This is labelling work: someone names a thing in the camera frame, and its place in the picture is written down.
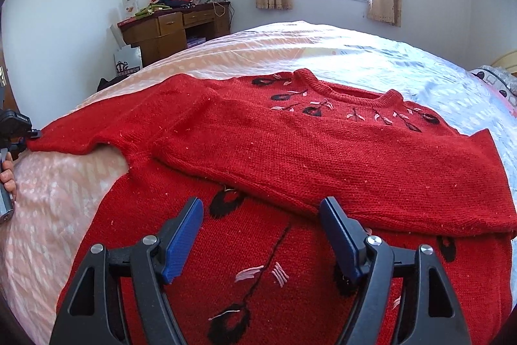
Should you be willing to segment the left hand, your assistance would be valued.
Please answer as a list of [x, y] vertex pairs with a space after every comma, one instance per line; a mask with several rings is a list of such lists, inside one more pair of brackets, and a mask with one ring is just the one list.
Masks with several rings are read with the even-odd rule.
[[14, 179], [13, 170], [13, 159], [11, 157], [11, 154], [8, 152], [5, 156], [5, 161], [2, 163], [0, 178], [6, 192], [10, 195], [12, 202], [15, 201], [17, 196], [17, 184]]

